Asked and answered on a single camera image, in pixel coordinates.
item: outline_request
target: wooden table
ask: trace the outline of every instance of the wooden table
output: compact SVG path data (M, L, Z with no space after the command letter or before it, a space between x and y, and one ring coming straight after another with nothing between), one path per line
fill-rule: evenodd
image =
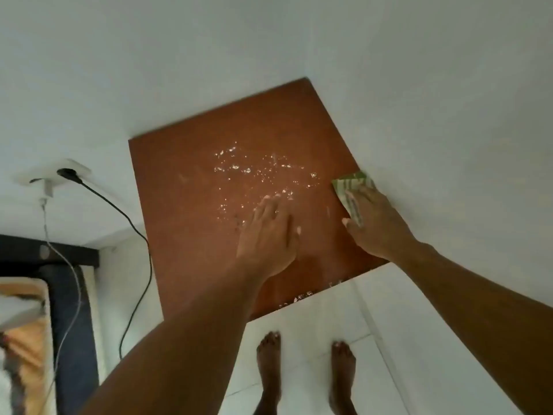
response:
M297 260L269 279L252 318L382 265L361 251L331 180L358 170L306 78L129 141L167 318L228 266L242 221L267 194L290 200Z

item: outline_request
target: person's right arm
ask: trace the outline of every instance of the person's right arm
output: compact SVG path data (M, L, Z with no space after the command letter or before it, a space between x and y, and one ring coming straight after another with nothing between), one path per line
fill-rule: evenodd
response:
M363 226L344 225L366 252L396 264L527 415L553 413L553 309L441 256L416 240L374 188L351 193Z

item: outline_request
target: wall socket plate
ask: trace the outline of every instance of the wall socket plate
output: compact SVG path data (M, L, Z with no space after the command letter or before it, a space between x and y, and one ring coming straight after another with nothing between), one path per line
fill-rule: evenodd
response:
M49 179L52 181L52 186L58 186L66 182L70 182L57 174L58 169L73 169L79 177L84 178L92 173L92 171L82 164L72 159L61 159L45 165L36 166L29 170L24 170L13 175L12 179L15 183L21 186L31 186L37 179Z

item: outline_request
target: black power cord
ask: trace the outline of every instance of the black power cord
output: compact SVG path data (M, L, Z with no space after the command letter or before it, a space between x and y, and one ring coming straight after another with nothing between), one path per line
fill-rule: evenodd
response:
M122 351L123 341L125 340L125 336L127 336L127 332L129 331L130 324L133 321L133 318L135 317L135 313L138 310L138 306L140 306L140 303L142 302L142 299L146 295L146 292L148 291L148 288L150 288L151 279L153 278L153 272L154 271L153 271L153 267L152 267L152 264L151 264L150 244L148 243L148 239L146 239L146 237L144 235L142 235L142 233L140 233L140 231L137 230L137 228L135 227L135 225L130 220L130 218L127 214L125 214L123 211L121 211L121 209L117 205L115 205L113 202L108 200L104 195L99 194L98 192L94 191L94 189L90 188L90 186L85 184L82 181L82 179L79 177L77 172L75 172L73 169L59 169L57 171L57 174L60 175L62 178L65 178L67 180L71 180L75 183L78 183L79 185L84 186L89 191L91 191L94 195L99 196L101 199L103 199L108 204L110 204L113 208L115 208L117 211L119 211L123 215L123 217L125 217L127 219L130 226L133 228L133 230L135 230L137 235L144 239L144 241L146 242L146 246L148 247L148 261L150 262L150 277L148 278L148 284L146 285L146 288L144 288L144 291L142 292L142 295L140 296L140 299L138 299L138 302L135 306L135 309L133 310L133 313L130 314L130 319L129 319L129 322L127 324L127 327L125 328L125 332L123 332L123 336L121 336L121 340L119 341L119 359L122 360L123 359L123 351Z

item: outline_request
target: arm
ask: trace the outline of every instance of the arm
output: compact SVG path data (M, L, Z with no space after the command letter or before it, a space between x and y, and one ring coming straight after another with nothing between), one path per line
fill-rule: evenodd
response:
M527 415L553 413L553 309L495 284L418 242L376 189L351 193L363 227L344 219L365 251L399 266Z
M263 199L220 280L148 334L81 415L217 414L261 285L296 257L299 230L289 232L285 202Z

